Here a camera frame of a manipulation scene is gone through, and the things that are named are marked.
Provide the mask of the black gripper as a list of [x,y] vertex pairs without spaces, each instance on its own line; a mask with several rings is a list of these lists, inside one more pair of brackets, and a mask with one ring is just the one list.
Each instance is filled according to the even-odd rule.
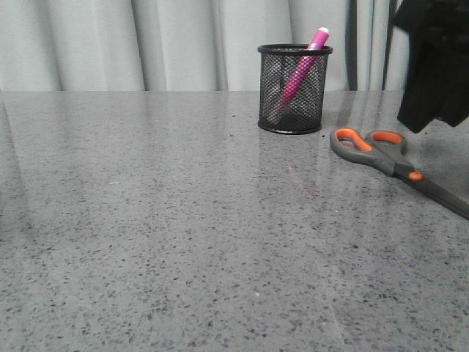
[[414,133],[433,120],[457,127],[468,118],[468,2],[403,1],[393,25],[409,39],[398,121]]

